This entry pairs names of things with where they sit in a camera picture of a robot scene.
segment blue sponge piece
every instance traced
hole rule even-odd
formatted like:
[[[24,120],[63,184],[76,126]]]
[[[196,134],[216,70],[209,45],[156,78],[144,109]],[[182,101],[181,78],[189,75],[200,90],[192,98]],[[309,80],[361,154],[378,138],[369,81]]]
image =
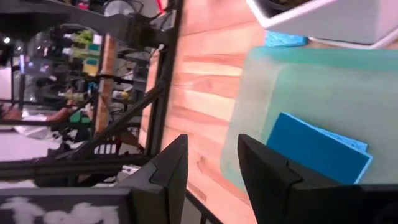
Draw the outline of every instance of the blue sponge piece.
[[[300,47],[308,44],[308,37],[267,31],[266,47]]]
[[[358,183],[373,159],[364,151],[365,143],[316,128],[287,113],[277,118],[267,146],[342,184]]]

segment blue sponge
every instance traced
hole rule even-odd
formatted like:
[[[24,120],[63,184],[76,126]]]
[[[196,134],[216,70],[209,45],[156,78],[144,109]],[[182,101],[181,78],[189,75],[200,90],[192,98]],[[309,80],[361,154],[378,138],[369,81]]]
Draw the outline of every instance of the blue sponge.
[[[266,47],[300,47],[308,44],[308,37],[267,31]]]
[[[281,113],[267,146],[342,184],[356,184],[373,157],[367,144],[322,130]]]

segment white container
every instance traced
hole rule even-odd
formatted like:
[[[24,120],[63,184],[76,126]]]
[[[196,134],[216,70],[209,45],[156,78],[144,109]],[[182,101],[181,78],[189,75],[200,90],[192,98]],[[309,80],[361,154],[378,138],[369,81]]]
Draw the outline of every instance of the white container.
[[[267,15],[260,1],[268,0],[246,0],[267,30],[364,49],[398,37],[398,0],[312,0],[276,16]]]

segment wooden table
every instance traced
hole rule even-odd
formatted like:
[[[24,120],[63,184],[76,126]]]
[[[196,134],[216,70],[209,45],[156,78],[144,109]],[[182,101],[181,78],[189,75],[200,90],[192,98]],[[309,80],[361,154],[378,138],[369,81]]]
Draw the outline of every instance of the wooden table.
[[[244,58],[264,44],[264,36],[245,0],[185,0],[163,147],[188,134],[188,190],[223,223],[256,222],[248,196],[222,176],[220,157]],[[155,55],[147,89],[154,86],[156,67]],[[149,113],[148,107],[142,145]]]

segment translucent green tray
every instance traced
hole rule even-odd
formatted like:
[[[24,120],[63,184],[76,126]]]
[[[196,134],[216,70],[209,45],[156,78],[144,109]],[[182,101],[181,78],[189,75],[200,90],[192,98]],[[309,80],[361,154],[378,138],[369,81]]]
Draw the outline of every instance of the translucent green tray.
[[[368,143],[374,160],[362,182],[398,183],[398,51],[253,49],[221,156],[240,189],[238,134],[266,142],[280,112]]]

